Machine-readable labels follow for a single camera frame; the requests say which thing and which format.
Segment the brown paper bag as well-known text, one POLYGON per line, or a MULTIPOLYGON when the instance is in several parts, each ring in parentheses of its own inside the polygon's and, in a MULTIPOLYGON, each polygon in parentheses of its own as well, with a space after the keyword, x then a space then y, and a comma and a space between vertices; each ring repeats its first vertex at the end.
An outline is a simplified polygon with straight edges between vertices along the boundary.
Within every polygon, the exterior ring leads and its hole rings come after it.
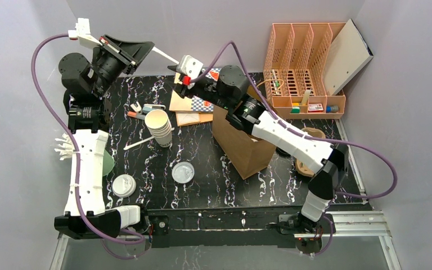
POLYGON ((275 145, 252 137, 226 121, 227 111, 213 110, 212 133, 242 179, 265 169, 276 151, 275 145))

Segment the cardboard cup carrier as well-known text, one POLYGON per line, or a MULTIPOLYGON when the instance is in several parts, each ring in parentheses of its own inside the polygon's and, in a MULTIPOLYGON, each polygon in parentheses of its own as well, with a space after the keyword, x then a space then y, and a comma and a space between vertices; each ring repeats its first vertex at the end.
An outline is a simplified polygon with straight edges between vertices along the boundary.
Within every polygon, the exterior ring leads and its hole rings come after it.
MULTIPOLYGON (((305 127, 302 128, 301 131, 307 134, 306 138, 309 136, 315 138, 326 138, 324 132, 316 128, 305 127)), ((320 169, 320 165, 318 165, 317 161, 314 161, 312 157, 309 157, 309 155, 303 155, 301 159, 296 159, 295 168, 302 176, 313 177, 315 172, 320 169)))

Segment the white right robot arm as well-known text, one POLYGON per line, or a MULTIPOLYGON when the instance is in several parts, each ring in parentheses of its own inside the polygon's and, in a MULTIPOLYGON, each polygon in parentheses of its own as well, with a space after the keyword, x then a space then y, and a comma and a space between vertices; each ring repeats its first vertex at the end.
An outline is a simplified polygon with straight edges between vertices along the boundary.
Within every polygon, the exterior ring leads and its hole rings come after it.
POLYGON ((175 72, 174 90, 180 97, 198 97, 225 109, 226 121, 234 128, 275 145, 314 173, 299 219, 319 221, 347 171, 347 146, 320 141, 273 116, 261 100, 248 94, 251 80, 238 66, 224 66, 214 80, 206 76, 202 62, 186 55, 168 69, 175 72))

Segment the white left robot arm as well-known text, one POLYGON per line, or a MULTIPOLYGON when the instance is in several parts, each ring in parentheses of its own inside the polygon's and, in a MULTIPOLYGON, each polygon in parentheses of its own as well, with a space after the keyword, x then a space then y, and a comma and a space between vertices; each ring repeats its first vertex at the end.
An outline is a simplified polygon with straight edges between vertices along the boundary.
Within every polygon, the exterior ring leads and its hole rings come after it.
POLYGON ((105 207, 102 180, 111 113, 106 95, 120 74, 136 71, 154 44, 126 42, 109 35, 95 38, 84 18, 78 19, 68 36, 90 48, 92 59, 70 53, 58 65, 66 89, 66 126, 74 149, 69 196, 54 226, 73 239, 116 237, 122 229, 138 224, 142 215, 138 205, 105 207))

